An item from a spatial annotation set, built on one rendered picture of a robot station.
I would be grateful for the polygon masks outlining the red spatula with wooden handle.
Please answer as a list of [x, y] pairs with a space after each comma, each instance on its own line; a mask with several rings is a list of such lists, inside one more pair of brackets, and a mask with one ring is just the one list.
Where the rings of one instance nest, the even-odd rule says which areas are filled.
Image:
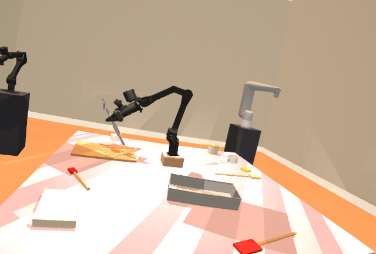
[[81, 182], [81, 184], [87, 189], [87, 190], [90, 190], [90, 187], [88, 187], [88, 185], [86, 183], [84, 183], [84, 181], [82, 180], [82, 178], [78, 175], [78, 172], [77, 170], [72, 167], [72, 168], [68, 168], [68, 171], [69, 173], [72, 175], [74, 174], [76, 176], [76, 178], [78, 178]]
[[296, 234], [297, 234], [296, 232], [293, 232], [293, 233], [281, 235], [279, 237], [264, 240], [264, 241], [257, 242], [257, 243], [253, 239], [249, 239], [249, 240], [244, 240], [244, 241], [233, 243], [233, 246], [241, 254], [252, 254], [252, 253], [260, 252], [263, 250], [262, 247], [260, 247], [260, 245], [282, 240], [284, 238], [288, 238]]

